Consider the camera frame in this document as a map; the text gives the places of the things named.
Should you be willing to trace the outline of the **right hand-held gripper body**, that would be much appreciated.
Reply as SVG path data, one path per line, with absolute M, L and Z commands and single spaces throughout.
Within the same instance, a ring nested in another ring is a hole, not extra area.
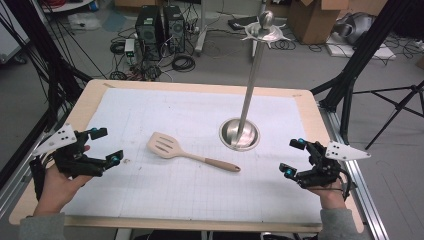
M 304 150 L 307 150 L 310 154 L 309 163 L 312 165 L 312 169 L 296 173 L 296 182 L 304 189 L 331 184 L 340 177 L 341 173 L 346 176 L 347 188 L 350 189 L 352 185 L 351 176 L 341 167 L 340 161 L 371 157 L 370 153 L 336 141 L 329 141 L 327 146 L 323 146 L 318 141 L 306 142 L 307 145 Z

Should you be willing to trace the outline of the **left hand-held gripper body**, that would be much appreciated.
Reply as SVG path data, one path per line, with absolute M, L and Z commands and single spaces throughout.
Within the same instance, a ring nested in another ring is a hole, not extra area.
M 90 139 L 89 130 L 78 132 L 71 124 L 65 123 L 42 142 L 32 154 L 40 156 L 50 152 L 61 173 L 73 177 L 78 175 L 100 177 L 106 170 L 106 160 L 89 158 L 85 154 L 85 145 Z

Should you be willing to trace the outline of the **beige slotted spatula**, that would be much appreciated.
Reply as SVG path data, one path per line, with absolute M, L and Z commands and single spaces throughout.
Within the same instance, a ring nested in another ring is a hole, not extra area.
M 171 159 L 174 157 L 185 157 L 203 162 L 205 164 L 226 171 L 241 171 L 241 168 L 235 164 L 187 153 L 181 148 L 179 142 L 175 138 L 159 132 L 154 132 L 152 134 L 147 143 L 147 148 L 153 153 L 165 159 Z

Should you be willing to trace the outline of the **silver metal utensil stand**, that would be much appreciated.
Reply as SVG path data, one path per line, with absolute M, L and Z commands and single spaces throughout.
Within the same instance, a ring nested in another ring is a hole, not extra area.
M 256 147 L 260 140 L 259 128 L 247 119 L 255 82 L 261 65 L 263 52 L 266 46 L 280 40 L 289 40 L 285 37 L 281 27 L 274 24 L 275 16 L 272 11 L 265 10 L 257 17 L 257 21 L 244 27 L 245 40 L 252 40 L 255 44 L 253 63 L 249 74 L 241 116 L 225 121 L 219 129 L 222 143 L 235 151 L 248 151 Z

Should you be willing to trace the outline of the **person's left hand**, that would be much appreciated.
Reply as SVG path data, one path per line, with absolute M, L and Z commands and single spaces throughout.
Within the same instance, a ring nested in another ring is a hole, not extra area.
M 61 173 L 55 164 L 51 165 L 45 175 L 43 192 L 33 212 L 34 216 L 50 216 L 59 214 L 76 193 L 92 176 L 79 175 L 70 178 Z

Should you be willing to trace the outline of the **white grid mat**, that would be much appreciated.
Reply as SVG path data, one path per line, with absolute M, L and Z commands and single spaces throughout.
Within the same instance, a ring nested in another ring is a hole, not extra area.
M 149 219 L 317 224 L 320 203 L 279 170 L 310 167 L 308 154 L 289 145 L 305 135 L 296 100 L 256 96 L 248 118 L 260 131 L 256 147 L 238 152 L 219 138 L 224 121 L 241 111 L 243 96 L 113 88 L 91 118 L 108 135 L 89 156 L 122 150 L 121 163 L 94 178 L 65 207 L 68 215 Z M 147 148 L 154 132 L 175 138 L 197 156 L 235 164 L 226 171 L 185 157 L 165 159 Z

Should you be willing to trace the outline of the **small white power box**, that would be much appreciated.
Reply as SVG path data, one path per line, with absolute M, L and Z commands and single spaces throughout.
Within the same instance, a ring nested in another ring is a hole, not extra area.
M 124 53 L 126 56 L 127 63 L 129 65 L 134 65 L 136 63 L 136 53 L 135 53 L 135 40 L 126 39 Z

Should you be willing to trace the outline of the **black tripod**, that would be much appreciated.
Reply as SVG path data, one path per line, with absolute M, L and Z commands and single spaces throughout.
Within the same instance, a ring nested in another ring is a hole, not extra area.
M 400 101 L 394 101 L 386 96 L 385 92 L 395 92 L 408 90 L 408 94 L 402 98 Z M 384 123 L 382 128 L 376 133 L 376 135 L 371 139 L 371 141 L 365 147 L 366 150 L 369 150 L 371 146 L 378 140 L 378 138 L 383 134 L 383 132 L 390 126 L 393 120 L 402 112 L 406 111 L 418 117 L 424 119 L 424 80 L 422 80 L 418 85 L 410 85 L 404 87 L 394 87 L 394 88 L 385 88 L 385 89 L 373 89 L 373 90 L 364 90 L 356 91 L 354 94 L 372 94 L 383 101 L 390 103 L 394 107 L 393 113 L 389 116 L 388 120 Z M 418 112 L 408 107 L 408 103 L 415 97 L 418 96 L 420 100 L 421 111 Z

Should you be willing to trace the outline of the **clear plastic bag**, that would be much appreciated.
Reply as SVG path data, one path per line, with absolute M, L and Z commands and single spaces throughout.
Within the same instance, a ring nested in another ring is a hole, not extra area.
M 100 21 L 94 13 L 76 13 L 68 16 L 68 21 L 74 30 L 96 30 Z

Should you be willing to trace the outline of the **black computer tower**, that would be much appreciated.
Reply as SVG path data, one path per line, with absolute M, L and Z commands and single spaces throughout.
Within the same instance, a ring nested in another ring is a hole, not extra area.
M 164 28 L 167 44 L 171 53 L 185 51 L 185 20 L 178 6 L 163 8 Z
M 136 24 L 136 33 L 145 60 L 159 61 L 160 47 L 164 42 L 160 8 L 157 5 L 143 5 Z

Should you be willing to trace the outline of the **white flat board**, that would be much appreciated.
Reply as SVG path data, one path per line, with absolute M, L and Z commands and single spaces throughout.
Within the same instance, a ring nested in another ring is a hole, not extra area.
M 353 45 L 335 33 L 329 36 L 326 48 L 332 57 L 350 58 L 355 52 Z M 373 59 L 380 60 L 394 60 L 395 58 L 396 55 L 385 44 L 382 44 L 373 55 Z

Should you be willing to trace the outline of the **brown cardboard box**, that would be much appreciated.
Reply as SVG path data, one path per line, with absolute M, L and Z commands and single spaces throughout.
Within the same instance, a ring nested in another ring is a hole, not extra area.
M 292 0 L 287 24 L 300 42 L 325 43 L 340 11 L 348 6 L 349 0 Z

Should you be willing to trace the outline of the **grey white helmet-like device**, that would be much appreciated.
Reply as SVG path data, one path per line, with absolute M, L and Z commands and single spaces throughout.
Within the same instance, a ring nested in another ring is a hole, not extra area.
M 351 45 L 355 45 L 368 32 L 375 17 L 364 12 L 347 13 L 338 19 L 332 28 L 341 38 Z

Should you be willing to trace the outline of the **black flat device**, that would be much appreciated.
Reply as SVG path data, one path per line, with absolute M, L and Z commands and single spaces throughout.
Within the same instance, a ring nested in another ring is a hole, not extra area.
M 251 17 L 242 17 L 230 19 L 227 21 L 228 26 L 233 30 L 242 30 L 245 26 L 257 22 L 258 19 L 256 16 Z

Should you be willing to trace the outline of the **white desk leg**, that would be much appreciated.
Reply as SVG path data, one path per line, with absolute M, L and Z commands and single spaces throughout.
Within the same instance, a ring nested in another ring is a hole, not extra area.
M 201 16 L 200 16 L 200 27 L 197 42 L 194 48 L 194 52 L 197 56 L 200 56 L 203 51 L 203 46 L 207 34 L 207 24 L 206 24 L 206 1 L 201 0 Z

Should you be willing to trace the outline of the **aluminium table rail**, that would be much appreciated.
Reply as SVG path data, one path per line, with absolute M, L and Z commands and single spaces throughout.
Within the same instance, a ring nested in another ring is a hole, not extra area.
M 328 112 L 324 108 L 319 108 L 319 112 L 330 138 L 337 142 L 345 143 L 339 133 L 341 121 L 338 115 Z M 370 240 L 390 240 L 358 162 L 350 160 L 341 163 L 341 165 L 356 184 L 356 188 L 353 189 L 346 203 L 352 209 L 358 232 L 364 233 Z

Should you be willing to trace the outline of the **black metal frame post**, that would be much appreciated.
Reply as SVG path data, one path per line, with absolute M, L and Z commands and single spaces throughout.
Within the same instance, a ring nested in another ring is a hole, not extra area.
M 344 69 L 332 80 L 329 80 L 311 90 L 317 95 L 325 90 L 329 93 L 319 101 L 319 105 L 334 112 L 341 101 L 348 102 L 347 98 L 356 82 L 357 77 L 364 70 L 380 45 L 387 38 L 391 30 L 420 2 L 421 0 L 387 0 L 386 4 L 376 17 L 375 22 L 357 46 Z

